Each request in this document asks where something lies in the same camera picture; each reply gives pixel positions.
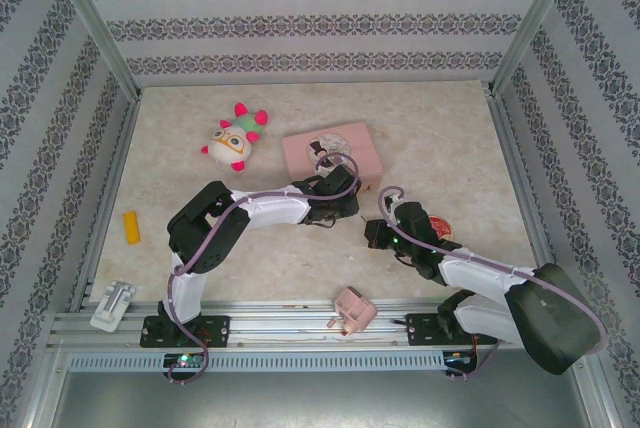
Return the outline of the pink tin box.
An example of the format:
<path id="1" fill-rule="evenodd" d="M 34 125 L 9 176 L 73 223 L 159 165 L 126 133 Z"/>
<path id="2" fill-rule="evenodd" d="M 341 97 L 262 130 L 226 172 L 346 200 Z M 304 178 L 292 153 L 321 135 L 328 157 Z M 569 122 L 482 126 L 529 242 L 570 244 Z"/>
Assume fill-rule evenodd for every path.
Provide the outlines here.
<path id="1" fill-rule="evenodd" d="M 313 175 L 326 176 L 339 164 L 353 168 L 376 191 L 381 184 L 383 166 L 365 123 L 357 122 L 285 137 L 282 140 L 288 173 L 293 181 Z"/>

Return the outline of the round tin with red lid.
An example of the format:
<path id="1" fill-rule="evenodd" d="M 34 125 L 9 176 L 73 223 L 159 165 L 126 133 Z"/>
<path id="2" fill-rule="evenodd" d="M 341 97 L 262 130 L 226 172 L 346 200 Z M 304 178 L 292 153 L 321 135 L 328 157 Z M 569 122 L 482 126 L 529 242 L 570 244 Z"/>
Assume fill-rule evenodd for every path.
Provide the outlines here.
<path id="1" fill-rule="evenodd" d="M 454 240 L 454 232 L 451 225 L 444 219 L 436 215 L 429 216 L 429 222 L 437 235 L 439 244 Z"/>

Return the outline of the pink plastic toy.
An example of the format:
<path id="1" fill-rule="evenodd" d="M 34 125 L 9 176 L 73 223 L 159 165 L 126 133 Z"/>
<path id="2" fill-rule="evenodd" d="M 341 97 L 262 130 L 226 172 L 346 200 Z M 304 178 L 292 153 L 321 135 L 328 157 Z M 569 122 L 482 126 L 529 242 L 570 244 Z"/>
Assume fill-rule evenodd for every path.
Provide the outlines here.
<path id="1" fill-rule="evenodd" d="M 343 336 L 364 331 L 378 314 L 376 306 L 352 286 L 338 295 L 333 306 L 336 316 L 327 327 L 339 325 Z"/>

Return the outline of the white and pink plush toy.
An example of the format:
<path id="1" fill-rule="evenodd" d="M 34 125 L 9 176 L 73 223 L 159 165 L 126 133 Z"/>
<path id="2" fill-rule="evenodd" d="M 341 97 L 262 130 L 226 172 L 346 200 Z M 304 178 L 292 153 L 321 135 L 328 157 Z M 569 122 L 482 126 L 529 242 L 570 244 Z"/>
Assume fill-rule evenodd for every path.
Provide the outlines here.
<path id="1" fill-rule="evenodd" d="M 244 103 L 236 103 L 234 119 L 221 120 L 200 152 L 235 172 L 242 172 L 268 122 L 267 111 L 250 112 Z"/>

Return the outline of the grey metal sheet panel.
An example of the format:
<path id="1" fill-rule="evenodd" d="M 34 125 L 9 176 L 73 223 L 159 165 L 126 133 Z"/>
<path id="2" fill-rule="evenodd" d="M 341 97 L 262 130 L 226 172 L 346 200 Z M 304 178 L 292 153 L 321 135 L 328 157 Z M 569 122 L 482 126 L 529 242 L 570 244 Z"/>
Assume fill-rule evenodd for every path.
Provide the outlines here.
<path id="1" fill-rule="evenodd" d="M 44 358 L 19 428 L 624 428 L 598 361 L 562 376 L 502 350 L 467 379 L 438 371 L 156 372 Z"/>

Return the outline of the yellow block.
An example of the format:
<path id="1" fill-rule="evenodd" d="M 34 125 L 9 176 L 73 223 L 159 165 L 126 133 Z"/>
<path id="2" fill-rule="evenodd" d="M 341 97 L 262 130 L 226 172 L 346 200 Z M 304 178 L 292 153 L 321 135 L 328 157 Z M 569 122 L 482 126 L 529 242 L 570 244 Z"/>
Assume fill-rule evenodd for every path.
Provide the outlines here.
<path id="1" fill-rule="evenodd" d="M 141 242 L 141 234 L 138 226 L 138 218 L 135 211 L 128 211 L 123 214 L 123 224 L 126 241 L 129 245 Z"/>

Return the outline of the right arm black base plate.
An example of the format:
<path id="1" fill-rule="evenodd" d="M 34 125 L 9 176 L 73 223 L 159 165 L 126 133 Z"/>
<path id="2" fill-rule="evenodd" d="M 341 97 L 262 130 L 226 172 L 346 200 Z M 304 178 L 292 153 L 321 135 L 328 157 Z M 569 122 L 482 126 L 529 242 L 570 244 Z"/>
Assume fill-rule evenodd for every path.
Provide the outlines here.
<path id="1" fill-rule="evenodd" d="M 410 346 L 466 346 L 493 345 L 496 338 L 464 331 L 448 315 L 436 313 L 409 313 L 405 316 L 407 339 Z"/>

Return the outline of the long aluminium mounting rail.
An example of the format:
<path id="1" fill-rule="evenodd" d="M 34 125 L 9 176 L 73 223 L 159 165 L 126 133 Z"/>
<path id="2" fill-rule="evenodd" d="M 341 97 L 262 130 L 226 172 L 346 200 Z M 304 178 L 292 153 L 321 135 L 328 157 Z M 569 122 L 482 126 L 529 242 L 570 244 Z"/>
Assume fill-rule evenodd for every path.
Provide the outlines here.
<path id="1" fill-rule="evenodd" d="M 205 315 L 230 318 L 227 352 L 310 352 L 408 350 L 406 328 L 397 322 L 408 313 L 433 313 L 438 300 L 377 300 L 377 317 L 369 327 L 343 336 L 327 323 L 335 316 L 330 301 L 205 302 Z M 157 313 L 155 302 L 132 303 L 113 333 L 90 325 L 96 305 L 78 312 L 58 313 L 46 339 L 45 350 L 55 352 L 134 352 L 144 318 Z"/>

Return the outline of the aluminium side rail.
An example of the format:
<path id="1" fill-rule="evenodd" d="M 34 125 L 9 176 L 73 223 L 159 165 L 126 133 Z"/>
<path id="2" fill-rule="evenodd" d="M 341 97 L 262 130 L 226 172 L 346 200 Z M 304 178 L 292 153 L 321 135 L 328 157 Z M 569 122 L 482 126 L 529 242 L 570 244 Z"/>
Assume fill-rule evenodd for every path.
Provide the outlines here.
<path id="1" fill-rule="evenodd" d="M 483 82 L 482 89 L 503 153 L 534 259 L 539 266 L 547 262 L 554 262 L 555 258 L 548 242 L 548 237 L 544 231 L 543 218 L 540 216 L 539 210 L 537 209 L 534 192 L 532 191 L 527 178 L 526 167 L 520 156 L 520 151 L 502 101 L 493 94 L 491 84 Z"/>
<path id="2" fill-rule="evenodd" d="M 98 264 L 111 216 L 116 202 L 116 197 L 126 164 L 136 120 L 142 101 L 139 94 L 127 109 L 118 132 L 117 143 L 114 146 L 110 164 L 106 172 L 104 186 L 101 189 L 100 203 L 97 205 L 93 221 L 90 226 L 89 238 L 80 257 L 77 275 L 72 285 L 71 296 L 65 311 L 67 313 L 78 312 L 84 306 L 86 290 L 91 290 L 90 285 L 98 269 Z"/>

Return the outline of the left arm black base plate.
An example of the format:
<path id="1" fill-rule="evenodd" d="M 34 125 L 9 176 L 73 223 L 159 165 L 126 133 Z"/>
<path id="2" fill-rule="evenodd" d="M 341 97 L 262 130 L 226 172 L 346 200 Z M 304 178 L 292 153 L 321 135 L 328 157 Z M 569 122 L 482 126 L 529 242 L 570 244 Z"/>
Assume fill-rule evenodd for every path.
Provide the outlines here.
<path id="1" fill-rule="evenodd" d="M 201 315 L 184 324 L 184 328 L 199 340 L 196 343 L 173 321 L 163 316 L 144 319 L 139 344 L 142 348 L 226 348 L 230 331 L 228 316 Z"/>

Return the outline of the aluminium corner post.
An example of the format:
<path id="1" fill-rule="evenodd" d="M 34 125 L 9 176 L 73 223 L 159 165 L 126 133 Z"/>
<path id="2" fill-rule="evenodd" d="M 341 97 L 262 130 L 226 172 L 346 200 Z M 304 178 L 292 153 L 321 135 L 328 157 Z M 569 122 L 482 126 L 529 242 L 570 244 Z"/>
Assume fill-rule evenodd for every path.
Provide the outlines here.
<path id="1" fill-rule="evenodd" d="M 87 31 L 94 39 L 110 71 L 114 74 L 129 101 L 137 101 L 141 89 L 121 54 L 106 22 L 93 0 L 70 0 L 82 19 Z"/>
<path id="2" fill-rule="evenodd" d="M 485 95 L 493 98 L 502 93 L 529 47 L 531 40 L 546 17 L 554 0 L 533 0 L 522 23 L 507 48 L 502 61 L 490 82 L 483 84 Z"/>

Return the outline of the white plastic bracket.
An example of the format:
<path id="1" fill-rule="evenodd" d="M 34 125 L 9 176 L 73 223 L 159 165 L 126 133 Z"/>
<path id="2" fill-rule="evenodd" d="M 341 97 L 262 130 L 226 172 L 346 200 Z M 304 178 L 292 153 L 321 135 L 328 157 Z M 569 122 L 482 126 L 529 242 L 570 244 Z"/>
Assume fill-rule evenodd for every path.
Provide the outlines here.
<path id="1" fill-rule="evenodd" d="M 108 333 L 115 332 L 135 293 L 136 288 L 132 284 L 112 282 L 91 317 L 90 325 Z"/>

